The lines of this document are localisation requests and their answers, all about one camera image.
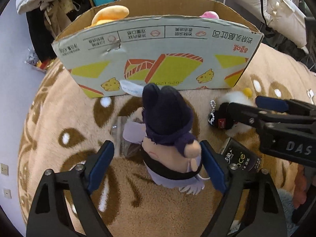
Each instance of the beige blanket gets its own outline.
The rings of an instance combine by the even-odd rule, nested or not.
[[[316,91],[316,77],[293,58],[261,44],[234,90],[249,87],[257,95],[300,99],[310,102],[307,89]],[[189,90],[182,95],[194,110],[193,133],[219,150],[226,135],[207,123],[210,100],[229,90]],[[25,222],[43,172],[71,169],[112,140],[110,129],[116,116],[130,116],[142,106],[141,99],[128,95],[91,100],[57,61],[44,78],[26,117],[19,150],[18,189]],[[259,139],[252,129],[235,139],[262,158],[277,188],[292,192],[297,171],[289,163],[259,152]],[[68,209],[75,229],[82,227],[69,193]],[[236,218],[240,218],[245,199]],[[155,185],[139,156],[116,158],[92,200],[113,236],[195,237],[205,229],[221,194],[210,181],[198,195]]]

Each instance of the pink plush toy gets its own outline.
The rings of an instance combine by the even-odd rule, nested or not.
[[[214,11],[206,11],[200,16],[200,18],[209,18],[209,19],[219,20],[219,16]]]

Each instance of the wall socket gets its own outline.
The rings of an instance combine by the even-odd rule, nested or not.
[[[1,174],[8,176],[9,175],[8,165],[0,163],[0,167],[1,167]]]
[[[11,190],[10,189],[3,189],[3,194],[4,194],[4,197],[6,197],[7,199],[11,199]]]

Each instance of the plush bunny ear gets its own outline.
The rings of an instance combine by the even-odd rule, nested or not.
[[[154,107],[158,101],[160,89],[155,84],[148,84],[143,90],[143,106],[145,109]]]
[[[119,81],[121,88],[124,92],[136,96],[136,97],[142,97],[144,87],[138,84],[134,84],[132,82],[129,82],[127,80],[120,80]]]

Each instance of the plush toy foot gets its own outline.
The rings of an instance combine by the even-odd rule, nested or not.
[[[202,181],[197,181],[194,184],[188,185],[186,187],[179,187],[180,192],[187,192],[186,194],[197,195],[205,187]]]

